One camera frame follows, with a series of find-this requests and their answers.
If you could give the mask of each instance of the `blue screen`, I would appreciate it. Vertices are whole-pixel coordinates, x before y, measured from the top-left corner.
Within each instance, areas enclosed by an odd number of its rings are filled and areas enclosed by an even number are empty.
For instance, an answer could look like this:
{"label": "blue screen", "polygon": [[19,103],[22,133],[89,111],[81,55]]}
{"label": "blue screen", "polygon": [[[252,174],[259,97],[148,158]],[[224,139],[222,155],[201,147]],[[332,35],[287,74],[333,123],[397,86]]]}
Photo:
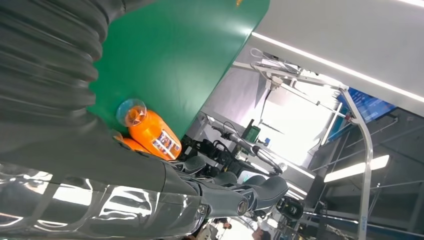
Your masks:
{"label": "blue screen", "polygon": [[[365,120],[365,123],[369,123],[396,108],[393,104],[370,96],[354,88],[349,88],[348,92],[350,96],[352,96],[353,102]],[[337,99],[344,107],[348,108],[348,104],[342,95],[338,96]]]}

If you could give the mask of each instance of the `green table surface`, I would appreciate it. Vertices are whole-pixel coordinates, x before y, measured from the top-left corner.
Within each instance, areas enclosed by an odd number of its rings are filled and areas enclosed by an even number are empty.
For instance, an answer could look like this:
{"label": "green table surface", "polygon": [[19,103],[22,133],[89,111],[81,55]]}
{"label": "green table surface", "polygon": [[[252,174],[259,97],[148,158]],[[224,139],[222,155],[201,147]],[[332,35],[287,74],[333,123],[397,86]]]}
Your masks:
{"label": "green table surface", "polygon": [[89,110],[109,127],[138,98],[181,138],[230,68],[270,0],[158,0],[110,25]]}

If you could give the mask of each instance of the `bottle label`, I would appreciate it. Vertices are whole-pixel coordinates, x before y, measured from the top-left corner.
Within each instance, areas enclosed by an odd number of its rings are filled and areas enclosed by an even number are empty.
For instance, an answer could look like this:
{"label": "bottle label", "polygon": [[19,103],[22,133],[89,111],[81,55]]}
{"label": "bottle label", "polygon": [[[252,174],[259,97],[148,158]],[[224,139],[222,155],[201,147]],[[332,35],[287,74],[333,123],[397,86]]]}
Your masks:
{"label": "bottle label", "polygon": [[153,141],[153,146],[163,154],[170,156],[172,159],[176,158],[172,152],[174,150],[180,150],[180,146],[164,130],[162,130],[159,137]]}

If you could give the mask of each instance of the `led light strip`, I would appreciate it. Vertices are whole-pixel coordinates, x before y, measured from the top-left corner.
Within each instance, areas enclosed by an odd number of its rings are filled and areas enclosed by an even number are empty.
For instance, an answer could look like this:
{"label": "led light strip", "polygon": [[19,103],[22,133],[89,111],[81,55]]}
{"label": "led light strip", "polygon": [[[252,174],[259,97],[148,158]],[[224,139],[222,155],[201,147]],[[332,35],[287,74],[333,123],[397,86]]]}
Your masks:
{"label": "led light strip", "polygon": [[288,190],[288,191],[287,191],[287,194],[288,194],[290,197],[294,197],[294,198],[295,198],[295,199],[297,199],[297,200],[299,200],[299,199],[304,200],[304,199],[305,199],[303,196],[298,195],[298,194],[296,194],[295,192],[290,191],[290,190]]}
{"label": "led light strip", "polygon": [[[406,2],[406,3],[414,2],[414,3],[415,3],[415,2],[417,2],[417,1],[413,1],[413,0],[403,0],[402,2]],[[409,91],[403,90],[403,89],[398,88],[398,87],[396,87],[396,86],[390,85],[390,84],[385,83],[385,82],[380,81],[380,80],[377,80],[377,79],[375,79],[375,78],[372,78],[372,77],[370,77],[370,76],[367,76],[367,75],[365,75],[365,74],[362,74],[362,73],[360,73],[360,72],[357,72],[357,71],[355,71],[355,70],[352,70],[352,69],[347,68],[347,67],[345,67],[345,66],[339,65],[339,64],[337,64],[337,63],[334,63],[334,62],[332,62],[332,61],[326,60],[326,59],[321,58],[321,57],[319,57],[319,56],[315,56],[315,55],[313,55],[313,54],[311,54],[311,53],[309,53],[309,52],[306,52],[306,51],[303,51],[303,50],[297,49],[297,48],[295,48],[295,47],[292,47],[292,46],[287,45],[287,44],[285,44],[285,43],[279,42],[279,41],[274,40],[274,39],[272,39],[272,38],[266,37],[266,36],[261,35],[261,34],[259,34],[259,33],[252,32],[252,36],[254,36],[254,37],[258,38],[258,39],[262,39],[262,40],[264,40],[264,41],[266,41],[266,42],[269,42],[269,43],[271,43],[271,44],[277,45],[277,46],[279,46],[279,47],[281,47],[281,48],[287,49],[287,50],[289,50],[289,51],[291,51],[291,52],[293,52],[293,53],[296,53],[296,54],[302,55],[302,56],[304,56],[304,57],[307,57],[307,58],[309,58],[309,59],[312,59],[312,60],[315,60],[315,61],[317,61],[317,62],[320,62],[320,63],[322,63],[322,64],[324,64],[324,65],[327,65],[327,66],[329,66],[329,67],[331,67],[331,68],[334,68],[334,69],[340,70],[340,71],[342,71],[342,72],[345,72],[345,73],[350,74],[350,75],[352,75],[352,76],[355,76],[355,77],[357,77],[357,78],[360,78],[360,79],[362,79],[362,80],[365,80],[365,81],[367,81],[367,82],[369,82],[369,83],[375,84],[375,85],[377,85],[377,86],[383,87],[383,88],[385,88],[385,89],[391,90],[391,91],[396,92],[396,93],[398,93],[398,94],[404,95],[404,96],[406,96],[406,97],[409,97],[409,98],[412,98],[412,99],[414,99],[414,100],[417,100],[417,101],[419,101],[419,102],[424,103],[424,97],[422,97],[422,96],[418,96],[418,95],[416,95],[416,94],[414,94],[414,93],[412,93],[412,92],[409,92]]]}
{"label": "led light strip", "polygon": [[[389,157],[389,155],[384,155],[371,160],[371,170],[384,168],[387,165],[387,162],[389,161]],[[325,176],[324,183],[347,178],[357,174],[362,174],[365,172],[365,166],[365,162],[361,162],[353,166],[333,171]]]}
{"label": "led light strip", "polygon": [[287,182],[287,186],[289,187],[289,188],[291,188],[291,189],[294,189],[294,190],[296,190],[296,191],[298,191],[299,193],[301,193],[301,194],[303,194],[303,195],[308,195],[308,193],[307,192],[305,192],[304,190],[302,190],[302,189],[300,189],[300,188],[298,188],[297,186],[295,186],[295,185],[293,185],[293,184],[291,184],[291,183],[289,183],[289,182]]}

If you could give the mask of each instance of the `orange juice bottle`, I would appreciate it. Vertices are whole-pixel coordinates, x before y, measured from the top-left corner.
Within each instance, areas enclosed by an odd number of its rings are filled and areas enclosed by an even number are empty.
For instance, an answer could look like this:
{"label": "orange juice bottle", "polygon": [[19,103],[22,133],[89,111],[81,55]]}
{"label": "orange juice bottle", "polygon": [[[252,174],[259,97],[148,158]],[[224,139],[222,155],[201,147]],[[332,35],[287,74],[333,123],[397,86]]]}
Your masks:
{"label": "orange juice bottle", "polygon": [[153,155],[166,161],[175,160],[181,152],[178,137],[162,118],[147,110],[140,124],[128,127],[129,134]]}
{"label": "orange juice bottle", "polygon": [[147,110],[141,100],[131,98],[121,103],[116,118],[128,127],[131,137],[151,154],[166,161],[175,160],[180,154],[180,140],[159,115]]}

